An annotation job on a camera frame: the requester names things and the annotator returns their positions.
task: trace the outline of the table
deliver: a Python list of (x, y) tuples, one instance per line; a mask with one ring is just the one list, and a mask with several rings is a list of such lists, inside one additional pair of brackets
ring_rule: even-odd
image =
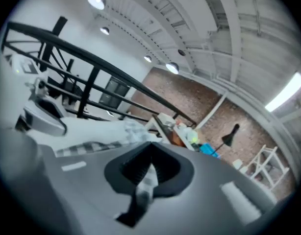
[(189, 150), (195, 151), (184, 134), (176, 126), (174, 126), (172, 130), (169, 129), (169, 127), (164, 125), (156, 115), (152, 116), (149, 122), (145, 125), (145, 128), (149, 130), (153, 126), (155, 126), (159, 134), (162, 136), (164, 143), (186, 147)]

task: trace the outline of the black metal railing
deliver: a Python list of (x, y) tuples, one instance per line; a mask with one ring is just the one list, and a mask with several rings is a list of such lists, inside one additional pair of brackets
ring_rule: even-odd
[[(15, 47), (14, 45), (12, 45), (13, 43), (15, 43), (15, 41), (7, 41), (7, 35), (10, 30), (14, 30), (16, 32), (22, 33), (24, 35), (27, 35), (29, 37), (36, 39), (37, 40), (36, 42), (40, 42), (42, 44), (42, 46), (41, 46), (40, 50), (38, 51), (38, 56), (35, 57), (35, 56), (31, 55), (31, 53), (25, 52), (25, 51), (19, 49), (18, 47)], [(55, 57), (53, 52), (51, 52), (50, 55), (54, 58), (56, 64), (59, 66), (59, 68), (54, 66), (53, 64), (51, 64), (48, 60), (45, 61), (40, 58), (41, 52), (42, 52), (41, 49), (42, 49), (43, 45), (46, 45), (45, 49), (48, 47), (51, 49), (55, 48), (57, 50), (61, 60), (64, 63), (66, 70), (64, 70), (64, 68), (60, 65), (59, 61), (57, 60), (57, 58)], [(102, 70), (102, 71), (112, 75), (113, 77), (119, 79), (120, 81), (124, 82), (126, 85), (134, 87), (136, 90), (142, 92), (143, 94), (147, 95), (148, 97), (156, 100), (157, 102), (161, 103), (165, 107), (169, 108), (170, 110), (172, 110), (173, 112), (176, 113), (174, 115), (174, 118), (181, 116), (181, 117), (185, 118), (186, 120), (190, 121), (192, 123), (192, 126), (196, 125), (196, 122), (194, 120), (192, 120), (190, 117), (188, 117), (185, 113), (183, 113), (181, 110), (179, 110), (176, 106), (174, 106), (173, 104), (171, 104), (170, 102), (168, 102), (167, 100), (165, 100), (164, 98), (159, 96), (157, 93), (155, 93), (154, 91), (152, 91), (151, 89), (149, 89), (148, 87), (146, 87), (145, 85), (143, 85), (142, 83), (140, 83), (139, 81), (134, 79), (133, 77), (129, 76), (128, 74), (126, 74), (119, 68), (113, 66), (112, 64), (108, 63), (107, 61), (95, 56), (94, 54), (89, 53), (88, 51), (78, 48), (72, 44), (69, 44), (68, 42), (66, 42), (64, 40), (61, 40), (59, 37), (52, 34), (52, 32), (50, 32), (50, 31), (40, 29), (37, 27), (33, 27), (30, 25), (22, 24), (22, 23), (9, 22), (7, 25), (7, 30), (6, 30), (4, 38), (3, 38), (1, 50), (3, 51), (5, 47), (17, 52), (18, 54), (21, 54), (23, 56), (31, 58), (37, 64), (40, 64), (41, 67), (47, 67), (48, 69), (51, 69), (51, 70), (57, 72), (58, 74), (60, 74), (64, 78), (63, 86), (61, 88), (54, 86), (52, 84), (49, 84), (49, 83), (47, 83), (47, 86), (49, 88), (51, 88), (52, 90), (55, 90), (63, 95), (68, 96), (69, 98), (80, 101), (80, 107), (79, 107), (78, 112), (69, 110), (70, 113), (76, 114), (78, 118), (85, 117), (85, 118), (91, 118), (91, 119), (95, 119), (95, 120), (102, 120), (99, 117), (94, 117), (94, 116), (84, 114), (84, 112), (83, 112), (84, 107), (86, 104), (89, 104), (89, 105), (92, 105), (92, 106), (98, 107), (100, 109), (107, 110), (107, 111), (110, 111), (110, 112), (113, 112), (113, 113), (116, 113), (116, 114), (119, 114), (122, 116), (126, 116), (129, 118), (134, 118), (137, 120), (148, 122), (147, 119), (144, 119), (144, 118), (141, 118), (138, 116), (134, 116), (134, 115), (130, 115), (130, 114), (127, 114), (124, 112), (120, 112), (117, 109), (110, 108), (103, 104), (90, 101), (89, 94), (92, 89), (95, 89), (95, 90), (98, 90), (105, 94), (108, 94), (112, 97), (120, 99), (121, 101), (124, 101), (131, 105), (134, 105), (140, 109), (151, 112), (152, 114), (156, 114), (156, 115), (159, 114), (158, 112), (156, 112), (146, 106), (143, 106), (143, 105), (136, 103), (130, 99), (127, 99), (121, 95), (110, 92), (110, 91), (106, 90), (105, 88), (95, 85), (94, 81), (95, 81), (97, 75), (99, 74), (99, 71)], [(81, 79), (80, 77), (70, 73), (73, 61), (71, 59), (69, 64), (67, 64), (65, 62), (65, 60), (63, 59), (61, 50), (93, 65), (93, 69), (91, 71), (91, 74), (90, 74), (88, 80)], [(82, 83), (85, 85), (85, 89), (82, 92), (81, 96), (74, 94), (73, 91), (69, 92), (69, 91), (65, 90), (65, 83), (67, 82), (67, 79), (74, 81), (74, 83), (79, 82), (79, 83)]]

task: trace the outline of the ceiling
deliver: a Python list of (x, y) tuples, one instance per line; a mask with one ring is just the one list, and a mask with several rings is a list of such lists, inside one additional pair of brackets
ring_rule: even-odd
[[(262, 112), (301, 72), (301, 32), (279, 0), (107, 0), (103, 11), (89, 7), (95, 20), (136, 40), (155, 67), (176, 62), (181, 75), (243, 94)], [(266, 118), (301, 154), (301, 93)]]

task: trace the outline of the fluorescent light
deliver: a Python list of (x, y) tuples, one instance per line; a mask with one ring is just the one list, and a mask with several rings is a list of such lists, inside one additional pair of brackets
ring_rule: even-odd
[(301, 74), (295, 73), (290, 82), (283, 88), (283, 90), (266, 105), (266, 110), (269, 112), (274, 111), (289, 98), (291, 98), (301, 88)]
[(108, 115), (114, 117), (114, 115), (111, 112), (107, 111), (107, 113), (108, 113)]
[(173, 74), (179, 74), (179, 66), (176, 63), (168, 63), (166, 64), (168, 70), (170, 70)]
[(98, 10), (103, 10), (105, 8), (104, 0), (87, 0), (87, 1)]
[(144, 58), (145, 58), (145, 60), (146, 60), (147, 62), (150, 62), (150, 63), (151, 63), (151, 57), (150, 57), (150, 56), (145, 56)]
[(109, 35), (109, 29), (108, 29), (107, 27), (100, 28), (100, 31), (101, 31), (103, 34)]

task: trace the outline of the black desk lamp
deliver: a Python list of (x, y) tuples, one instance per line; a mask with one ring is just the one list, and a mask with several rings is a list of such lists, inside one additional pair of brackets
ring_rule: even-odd
[(221, 138), (223, 140), (223, 143), (220, 146), (218, 146), (218, 148), (211, 155), (213, 155), (216, 151), (218, 151), (224, 144), (231, 147), (232, 142), (233, 142), (233, 137), (237, 133), (239, 128), (240, 128), (240, 125), (238, 123), (235, 124), (231, 133), (228, 135), (225, 135)]

